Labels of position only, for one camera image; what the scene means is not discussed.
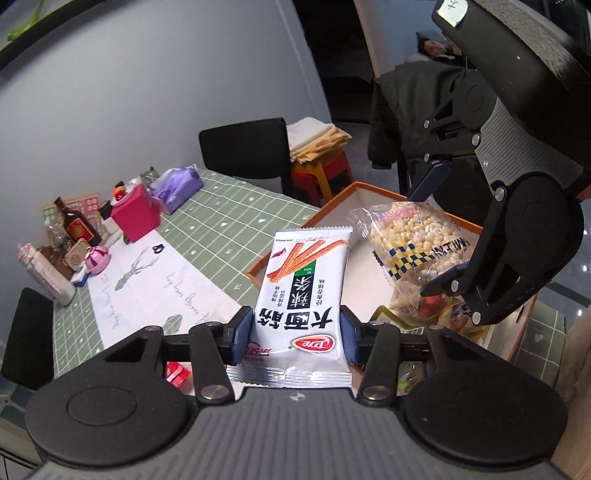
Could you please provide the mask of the red spicy strip packet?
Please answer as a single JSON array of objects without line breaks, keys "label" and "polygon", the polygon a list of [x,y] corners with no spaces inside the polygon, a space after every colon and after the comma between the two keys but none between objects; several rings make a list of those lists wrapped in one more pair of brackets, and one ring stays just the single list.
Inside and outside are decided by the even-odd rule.
[{"label": "red spicy strip packet", "polygon": [[180,390],[191,375],[190,369],[178,362],[167,362],[165,380]]}]

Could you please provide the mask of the checkered puffed corn bag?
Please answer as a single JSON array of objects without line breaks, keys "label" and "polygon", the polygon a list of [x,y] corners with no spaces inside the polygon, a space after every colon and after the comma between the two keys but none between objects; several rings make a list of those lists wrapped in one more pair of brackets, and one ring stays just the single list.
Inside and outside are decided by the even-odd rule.
[{"label": "checkered puffed corn bag", "polygon": [[423,287],[467,262],[473,251],[460,227],[429,202],[356,208],[351,216],[393,287],[391,308],[405,315],[420,309]]}]

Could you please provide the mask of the white spicy stick packet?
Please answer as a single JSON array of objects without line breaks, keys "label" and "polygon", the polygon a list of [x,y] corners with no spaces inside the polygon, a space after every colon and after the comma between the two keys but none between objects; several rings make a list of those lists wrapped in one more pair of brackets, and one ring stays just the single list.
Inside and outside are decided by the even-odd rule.
[{"label": "white spicy stick packet", "polygon": [[270,388],[348,388],[342,346],[342,284],[351,227],[281,230],[254,308],[235,382]]}]

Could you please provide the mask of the dried fruit mix bag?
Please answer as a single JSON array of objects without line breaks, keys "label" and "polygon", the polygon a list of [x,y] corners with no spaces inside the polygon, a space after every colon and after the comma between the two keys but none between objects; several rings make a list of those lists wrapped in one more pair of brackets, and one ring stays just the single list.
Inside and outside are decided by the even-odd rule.
[{"label": "dried fruit mix bag", "polygon": [[408,317],[413,325],[441,325],[467,335],[479,330],[472,321],[472,311],[462,297],[421,297],[418,308]]}]

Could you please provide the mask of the dark green snack packet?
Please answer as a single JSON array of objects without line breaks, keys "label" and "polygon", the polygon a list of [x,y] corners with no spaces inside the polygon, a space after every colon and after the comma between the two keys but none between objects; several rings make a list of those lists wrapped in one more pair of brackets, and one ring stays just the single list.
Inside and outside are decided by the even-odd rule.
[{"label": "dark green snack packet", "polygon": [[403,334],[422,335],[425,331],[423,326],[413,326],[405,322],[386,306],[377,307],[376,311],[370,318],[370,324],[374,326],[380,326],[384,324],[394,325]]}]

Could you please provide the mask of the green raisin bag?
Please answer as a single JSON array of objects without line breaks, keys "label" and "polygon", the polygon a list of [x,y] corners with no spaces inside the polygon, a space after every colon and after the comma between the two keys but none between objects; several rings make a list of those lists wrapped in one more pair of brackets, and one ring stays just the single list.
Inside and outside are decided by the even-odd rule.
[{"label": "green raisin bag", "polygon": [[397,395],[405,396],[417,386],[426,376],[424,362],[404,361],[399,367]]}]

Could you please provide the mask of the white table runner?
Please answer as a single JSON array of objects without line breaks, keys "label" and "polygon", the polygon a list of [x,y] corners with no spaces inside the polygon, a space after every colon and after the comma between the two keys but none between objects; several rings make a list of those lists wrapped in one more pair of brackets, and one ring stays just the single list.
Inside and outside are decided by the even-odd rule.
[{"label": "white table runner", "polygon": [[[164,250],[154,254],[152,247],[159,244]],[[105,348],[146,326],[158,326],[166,335],[186,334],[208,321],[226,323],[239,310],[156,231],[106,249],[110,263],[87,280]]]}]

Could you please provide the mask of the red orange stool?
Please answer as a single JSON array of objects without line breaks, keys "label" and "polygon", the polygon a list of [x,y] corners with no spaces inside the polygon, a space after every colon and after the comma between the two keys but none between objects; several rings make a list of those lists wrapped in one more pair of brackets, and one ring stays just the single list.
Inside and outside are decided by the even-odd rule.
[{"label": "red orange stool", "polygon": [[294,162],[291,179],[301,199],[322,207],[353,183],[353,173],[345,151],[339,148],[311,162]]}]

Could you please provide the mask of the blue white small box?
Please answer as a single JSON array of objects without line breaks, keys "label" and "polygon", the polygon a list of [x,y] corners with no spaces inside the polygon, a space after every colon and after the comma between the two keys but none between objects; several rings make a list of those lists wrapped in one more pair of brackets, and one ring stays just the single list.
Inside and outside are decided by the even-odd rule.
[{"label": "blue white small box", "polygon": [[90,276],[89,271],[86,268],[80,268],[71,277],[70,281],[76,288],[83,287]]}]

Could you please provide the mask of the magenta box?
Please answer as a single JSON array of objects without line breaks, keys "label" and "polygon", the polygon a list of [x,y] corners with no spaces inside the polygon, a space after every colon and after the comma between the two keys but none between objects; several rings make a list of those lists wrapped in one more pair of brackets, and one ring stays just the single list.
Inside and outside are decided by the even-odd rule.
[{"label": "magenta box", "polygon": [[160,209],[142,184],[135,185],[114,205],[111,217],[132,243],[160,225]]}]

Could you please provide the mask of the white charger box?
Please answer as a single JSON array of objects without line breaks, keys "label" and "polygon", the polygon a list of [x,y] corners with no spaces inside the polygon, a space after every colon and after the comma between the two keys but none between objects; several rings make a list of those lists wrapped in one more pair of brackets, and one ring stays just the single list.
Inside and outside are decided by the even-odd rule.
[{"label": "white charger box", "polygon": [[98,208],[102,227],[109,236],[113,236],[121,232],[120,227],[112,218],[112,210],[113,206],[109,200],[104,201]]}]

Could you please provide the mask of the purple tissue pack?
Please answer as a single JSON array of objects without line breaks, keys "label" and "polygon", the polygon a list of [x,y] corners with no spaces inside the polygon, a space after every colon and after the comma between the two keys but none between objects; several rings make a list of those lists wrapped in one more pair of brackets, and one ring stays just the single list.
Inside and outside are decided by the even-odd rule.
[{"label": "purple tissue pack", "polygon": [[195,165],[175,167],[165,171],[151,184],[151,195],[161,209],[170,215],[204,186]]}]

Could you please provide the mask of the white thermos bottle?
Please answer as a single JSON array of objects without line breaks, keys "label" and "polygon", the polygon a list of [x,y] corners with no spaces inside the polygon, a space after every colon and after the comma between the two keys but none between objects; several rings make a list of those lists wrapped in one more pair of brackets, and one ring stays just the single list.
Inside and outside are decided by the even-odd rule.
[{"label": "white thermos bottle", "polygon": [[24,244],[20,248],[18,260],[60,305],[67,306],[71,303],[76,292],[74,285],[38,249],[30,243]]}]

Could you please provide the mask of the dark liquor bottle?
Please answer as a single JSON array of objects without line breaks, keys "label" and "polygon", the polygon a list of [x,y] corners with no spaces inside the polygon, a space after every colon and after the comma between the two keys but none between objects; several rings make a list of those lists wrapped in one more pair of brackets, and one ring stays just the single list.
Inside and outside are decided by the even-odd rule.
[{"label": "dark liquor bottle", "polygon": [[60,197],[54,200],[63,219],[63,228],[74,243],[84,240],[91,247],[100,245],[102,238],[87,218],[78,210],[66,206]]}]

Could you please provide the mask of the black chair left side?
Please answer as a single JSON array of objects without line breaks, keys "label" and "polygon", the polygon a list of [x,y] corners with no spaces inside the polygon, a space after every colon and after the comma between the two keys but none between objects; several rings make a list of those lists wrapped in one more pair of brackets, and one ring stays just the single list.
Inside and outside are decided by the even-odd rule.
[{"label": "black chair left side", "polygon": [[9,381],[37,391],[54,377],[53,303],[25,287],[19,297],[1,373]]}]

